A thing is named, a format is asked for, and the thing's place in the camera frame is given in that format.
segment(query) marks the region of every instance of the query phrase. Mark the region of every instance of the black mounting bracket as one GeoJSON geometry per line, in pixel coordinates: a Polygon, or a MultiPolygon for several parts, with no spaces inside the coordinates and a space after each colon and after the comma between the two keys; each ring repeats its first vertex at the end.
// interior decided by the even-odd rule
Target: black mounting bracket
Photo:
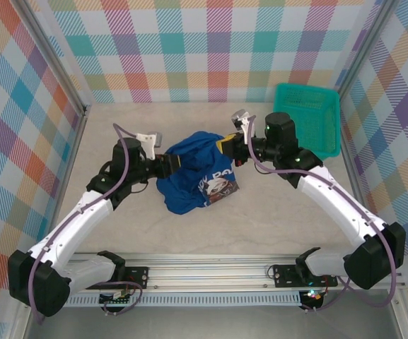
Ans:
{"type": "Polygon", "coordinates": [[[303,282],[301,276],[296,272],[295,265],[273,265],[272,277],[274,279],[274,286],[277,288],[284,287],[336,287],[337,279],[331,275],[323,275],[321,277],[308,277],[306,282],[303,282]]]}
{"type": "Polygon", "coordinates": [[[323,301],[325,300],[325,296],[321,296],[320,298],[312,298],[308,296],[307,292],[300,292],[300,301],[302,306],[300,306],[300,309],[313,309],[314,307],[316,309],[319,309],[321,306],[323,306],[323,301]]]}
{"type": "MultiPolygon", "coordinates": [[[[124,277],[123,281],[132,281],[133,283],[138,283],[142,286],[143,289],[147,288],[147,281],[148,281],[148,267],[130,267],[125,266],[124,268],[124,277]]],[[[133,286],[129,288],[126,285],[99,285],[99,286],[91,286],[87,290],[123,290],[123,294],[121,297],[114,299],[113,293],[101,293],[100,297],[98,298],[99,304],[107,303],[106,309],[109,312],[120,312],[125,308],[125,306],[119,306],[121,304],[128,304],[130,303],[130,298],[132,297],[132,293],[134,293],[133,286]]]]}

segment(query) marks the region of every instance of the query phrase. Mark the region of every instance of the plaid fabric backdrop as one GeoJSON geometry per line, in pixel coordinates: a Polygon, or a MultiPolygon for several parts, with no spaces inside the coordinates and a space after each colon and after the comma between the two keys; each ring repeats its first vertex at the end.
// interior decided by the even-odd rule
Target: plaid fabric backdrop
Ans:
{"type": "Polygon", "coordinates": [[[0,0],[0,338],[17,301],[7,259],[43,237],[78,115],[9,0],[0,0]]]}
{"type": "Polygon", "coordinates": [[[281,82],[333,87],[381,0],[49,0],[75,73],[30,2],[97,102],[263,102],[281,82]]]}
{"type": "Polygon", "coordinates": [[[408,0],[392,15],[342,111],[366,201],[404,226],[408,255],[408,0]]]}

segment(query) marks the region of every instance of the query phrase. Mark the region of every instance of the plaid wall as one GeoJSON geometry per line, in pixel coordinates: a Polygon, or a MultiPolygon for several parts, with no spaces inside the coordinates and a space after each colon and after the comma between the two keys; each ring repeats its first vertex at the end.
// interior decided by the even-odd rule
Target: plaid wall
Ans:
{"type": "Polygon", "coordinates": [[[408,0],[392,15],[342,111],[366,201],[404,226],[408,256],[408,0]]]}
{"type": "Polygon", "coordinates": [[[62,66],[64,67],[64,70],[67,72],[67,74],[70,77],[71,82],[74,84],[76,91],[78,92],[81,100],[86,103],[87,105],[90,105],[92,102],[88,100],[88,98],[85,96],[84,91],[81,87],[81,84],[79,83],[78,79],[76,78],[76,75],[74,72],[71,70],[70,63],[67,61],[67,58],[64,55],[64,51],[62,48],[59,46],[59,43],[52,33],[51,28],[47,24],[47,21],[45,20],[45,16],[43,13],[40,11],[40,7],[38,6],[37,0],[28,0],[28,3],[31,6],[31,9],[34,11],[35,16],[37,17],[39,24],[42,26],[42,29],[44,30],[46,36],[48,37],[51,46],[53,47],[54,51],[56,52],[57,57],[59,58],[60,62],[62,63],[62,66]]]}
{"type": "Polygon", "coordinates": [[[52,217],[78,115],[9,0],[0,0],[0,338],[17,301],[7,259],[52,217]]]}
{"type": "Polygon", "coordinates": [[[356,39],[356,42],[353,44],[353,47],[351,48],[349,57],[345,61],[344,68],[342,69],[342,71],[339,74],[339,77],[337,78],[336,84],[334,86],[335,90],[340,89],[341,84],[344,82],[346,73],[350,69],[351,65],[354,62],[354,59],[356,58],[356,55],[358,55],[359,49],[366,40],[368,31],[371,29],[373,23],[375,22],[376,16],[378,15],[384,1],[385,0],[375,0],[375,4],[373,5],[370,13],[368,14],[366,22],[362,26],[362,30],[360,31],[358,38],[356,39]]]}
{"type": "MultiPolygon", "coordinates": [[[[35,1],[40,22],[57,44],[52,23],[35,1]]],[[[263,102],[273,101],[281,82],[333,87],[346,59],[353,59],[349,51],[356,54],[359,44],[349,36],[356,25],[361,30],[358,14],[366,7],[377,10],[379,3],[48,1],[85,79],[81,88],[89,88],[97,102],[263,102]]]]}

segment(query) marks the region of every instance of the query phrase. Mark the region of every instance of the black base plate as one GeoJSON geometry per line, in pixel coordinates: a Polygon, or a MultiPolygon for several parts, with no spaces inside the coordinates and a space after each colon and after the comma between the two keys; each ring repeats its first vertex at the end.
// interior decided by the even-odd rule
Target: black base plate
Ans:
{"type": "MultiPolygon", "coordinates": [[[[132,281],[133,283],[138,283],[142,288],[147,287],[148,280],[148,267],[127,267],[125,266],[124,271],[124,281],[132,281]]],[[[90,286],[87,290],[126,290],[126,285],[99,285],[99,286],[90,286]]],[[[103,304],[107,302],[106,309],[109,312],[120,312],[124,307],[117,306],[118,304],[126,304],[130,300],[130,294],[125,295],[125,297],[120,297],[118,299],[113,299],[111,294],[100,294],[98,302],[103,304]]]]}
{"type": "Polygon", "coordinates": [[[325,300],[325,297],[321,297],[319,299],[309,297],[307,292],[300,292],[300,300],[301,304],[303,306],[299,306],[300,309],[313,309],[314,307],[316,309],[319,309],[321,306],[323,306],[323,301],[325,300]]]}
{"type": "Polygon", "coordinates": [[[270,275],[274,278],[276,287],[336,287],[337,278],[331,275],[313,277],[308,284],[305,284],[299,274],[297,274],[295,265],[273,265],[270,275]]]}
{"type": "MultiPolygon", "coordinates": [[[[123,281],[132,281],[138,283],[142,288],[147,287],[148,281],[148,267],[128,267],[125,266],[123,281]]],[[[94,285],[87,288],[87,290],[125,290],[126,285],[94,285]]]]}

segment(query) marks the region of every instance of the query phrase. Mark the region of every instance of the metal frame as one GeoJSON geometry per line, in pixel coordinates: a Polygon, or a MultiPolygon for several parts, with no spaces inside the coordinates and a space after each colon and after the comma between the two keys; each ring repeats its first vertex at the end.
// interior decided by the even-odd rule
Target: metal frame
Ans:
{"type": "Polygon", "coordinates": [[[17,11],[24,25],[34,39],[37,48],[42,53],[48,66],[56,76],[59,84],[64,89],[70,103],[81,116],[85,114],[86,106],[81,101],[74,84],[71,82],[69,75],[62,66],[62,62],[56,55],[53,46],[49,42],[42,26],[39,24],[31,7],[24,0],[11,0],[12,6],[17,11]]]}
{"type": "MultiPolygon", "coordinates": [[[[25,3],[28,0],[13,0],[13,1],[24,1],[25,3]]],[[[52,31],[52,34],[56,38],[58,45],[61,47],[62,52],[64,53],[64,58],[67,64],[71,68],[71,72],[75,75],[76,80],[79,82],[81,87],[81,98],[87,104],[95,104],[95,98],[92,90],[89,88],[89,85],[84,77],[84,74],[81,70],[81,67],[78,65],[74,53],[72,52],[69,43],[67,42],[64,33],[62,32],[61,27],[59,26],[56,17],[54,16],[53,10],[51,9],[48,0],[36,0],[37,5],[40,8],[44,19],[46,20],[49,29],[52,31]]]]}
{"type": "Polygon", "coordinates": [[[353,191],[353,197],[357,201],[359,201],[362,205],[366,206],[367,205],[366,200],[364,199],[364,195],[362,194],[362,191],[361,191],[359,176],[356,172],[356,167],[351,161],[348,145],[346,143],[344,136],[343,138],[341,138],[340,146],[342,149],[342,157],[344,158],[345,168],[346,168],[346,171],[348,172],[348,178],[350,180],[351,190],[353,191]]]}
{"type": "Polygon", "coordinates": [[[352,87],[362,65],[370,56],[376,42],[380,38],[381,32],[389,21],[390,16],[394,13],[394,10],[397,8],[399,2],[400,0],[384,0],[384,4],[381,6],[371,29],[368,31],[364,43],[359,49],[353,64],[350,66],[345,79],[340,85],[339,96],[341,101],[352,87]]]}
{"type": "Polygon", "coordinates": [[[392,309],[402,337],[408,339],[408,301],[405,290],[398,290],[392,301],[392,309]]]}
{"type": "Polygon", "coordinates": [[[27,332],[26,328],[28,327],[28,323],[31,318],[30,314],[31,309],[19,302],[16,310],[15,321],[10,332],[6,336],[7,339],[20,339],[24,337],[27,332]]]}
{"type": "Polygon", "coordinates": [[[332,70],[331,80],[327,84],[328,88],[334,88],[341,72],[345,68],[345,64],[350,58],[353,46],[356,44],[361,31],[363,30],[364,24],[369,18],[369,15],[375,6],[377,0],[363,0],[361,10],[356,15],[356,21],[350,29],[350,34],[346,39],[343,50],[340,52],[339,58],[334,65],[332,70]]]}
{"type": "MultiPolygon", "coordinates": [[[[273,264],[294,265],[296,255],[208,255],[208,254],[126,254],[119,253],[127,266],[146,266],[146,292],[262,292],[302,291],[302,287],[275,288],[267,277],[273,264]]],[[[74,254],[71,263],[90,259],[95,254],[74,254]]],[[[386,290],[390,279],[381,280],[373,289],[386,290]]],[[[404,288],[401,273],[397,288],[404,288]]],[[[341,285],[331,290],[341,290],[341,285]]]]}
{"type": "MultiPolygon", "coordinates": [[[[139,293],[112,306],[131,306],[139,293]]],[[[64,307],[102,307],[100,293],[82,292],[70,297],[64,307]]],[[[301,306],[300,294],[294,291],[266,292],[144,292],[136,307],[246,307],[301,306]]]]}
{"type": "Polygon", "coordinates": [[[59,187],[59,193],[57,195],[56,206],[54,208],[48,230],[45,232],[45,234],[47,234],[49,231],[51,231],[56,226],[57,219],[59,218],[59,211],[61,210],[62,201],[64,200],[65,192],[67,190],[67,186],[69,185],[71,171],[75,164],[75,159],[76,159],[76,155],[78,154],[78,149],[81,144],[81,139],[83,138],[84,128],[86,127],[86,124],[88,122],[88,110],[86,110],[84,114],[85,115],[78,118],[78,128],[76,129],[76,137],[75,137],[74,145],[71,148],[69,162],[67,164],[67,168],[65,170],[64,178],[62,179],[61,186],[59,187]]]}

